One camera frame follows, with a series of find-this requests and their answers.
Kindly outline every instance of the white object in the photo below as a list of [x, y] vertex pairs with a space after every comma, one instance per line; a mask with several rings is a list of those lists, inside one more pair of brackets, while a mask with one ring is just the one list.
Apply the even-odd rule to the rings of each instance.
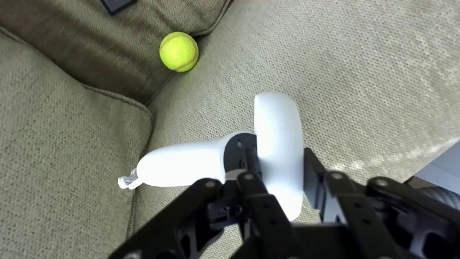
[[[302, 209], [303, 133], [298, 104], [277, 91], [254, 99], [257, 156], [263, 181], [275, 194], [289, 219]], [[148, 152], [129, 176], [118, 178], [121, 188], [142, 182], [157, 186], [191, 185], [200, 178], [226, 179], [224, 149], [236, 133], [217, 140], [188, 142]]]
[[254, 129], [263, 182], [295, 219], [303, 199], [303, 133], [296, 101], [277, 91], [257, 94]]

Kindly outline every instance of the couch cushion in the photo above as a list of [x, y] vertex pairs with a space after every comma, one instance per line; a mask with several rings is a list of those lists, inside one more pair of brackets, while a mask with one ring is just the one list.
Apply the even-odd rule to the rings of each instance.
[[0, 32], [0, 117], [1, 257], [105, 257], [126, 235], [116, 178], [148, 142], [147, 107]]
[[76, 78], [145, 101], [171, 74], [161, 38], [208, 32], [229, 1], [142, 0], [112, 17], [101, 0], [1, 0], [0, 24]]
[[[299, 103], [305, 143], [326, 166], [361, 182], [404, 181], [460, 136], [459, 8], [237, 0], [201, 41], [197, 65], [152, 103], [151, 147], [252, 130], [254, 94], [279, 90]], [[157, 192], [141, 189], [139, 217], [157, 212]]]

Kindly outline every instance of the upholstery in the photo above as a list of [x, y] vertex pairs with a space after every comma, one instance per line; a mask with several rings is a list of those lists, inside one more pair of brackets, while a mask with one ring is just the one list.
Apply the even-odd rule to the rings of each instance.
[[[299, 103], [305, 145], [328, 168], [404, 181], [460, 136], [459, 9], [443, 0], [237, 0], [200, 42], [198, 64], [151, 103], [149, 147], [252, 130], [254, 94], [279, 90]], [[164, 202], [158, 191], [141, 186], [138, 225]]]
[[139, 0], [112, 17], [99, 0], [0, 0], [0, 24], [76, 78], [147, 101], [171, 74], [161, 38], [208, 32], [229, 1]]
[[105, 257], [126, 237], [116, 178], [149, 139], [148, 109], [93, 90], [0, 32], [1, 257]]

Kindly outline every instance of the yellow tennis ball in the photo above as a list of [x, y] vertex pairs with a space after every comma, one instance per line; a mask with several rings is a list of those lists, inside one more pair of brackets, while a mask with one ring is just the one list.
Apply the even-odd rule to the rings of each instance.
[[198, 44], [187, 32], [170, 32], [161, 40], [160, 58], [171, 70], [187, 71], [198, 61]]

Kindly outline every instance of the gray fabric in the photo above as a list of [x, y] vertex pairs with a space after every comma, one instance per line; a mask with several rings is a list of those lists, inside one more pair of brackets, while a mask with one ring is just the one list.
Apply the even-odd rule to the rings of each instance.
[[92, 86], [147, 101], [171, 74], [161, 38], [208, 32], [230, 0], [142, 0], [109, 15], [101, 0], [0, 0], [0, 25]]
[[1, 257], [106, 257], [126, 235], [116, 178], [148, 142], [148, 109], [0, 32], [0, 117]]
[[[459, 11], [457, 1], [237, 0], [198, 64], [151, 104], [151, 147], [252, 130], [254, 94], [279, 90], [299, 103], [305, 143], [328, 168], [404, 181], [460, 136]], [[141, 195], [161, 199], [148, 186]]]

